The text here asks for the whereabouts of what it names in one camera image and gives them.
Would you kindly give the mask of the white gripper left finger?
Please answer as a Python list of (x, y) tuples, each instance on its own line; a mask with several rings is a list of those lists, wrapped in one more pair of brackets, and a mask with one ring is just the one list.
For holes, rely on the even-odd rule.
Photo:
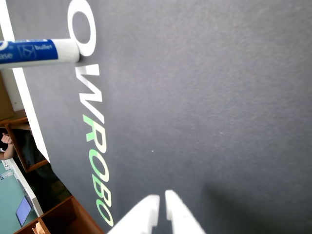
[(159, 203), (159, 195), (146, 196), (108, 234), (151, 234), (158, 224)]

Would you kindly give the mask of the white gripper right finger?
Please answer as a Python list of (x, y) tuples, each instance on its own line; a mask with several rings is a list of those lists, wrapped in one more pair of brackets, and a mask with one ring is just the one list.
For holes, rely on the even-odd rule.
[(173, 190), (165, 191), (166, 217), (174, 234), (205, 234), (192, 212)]

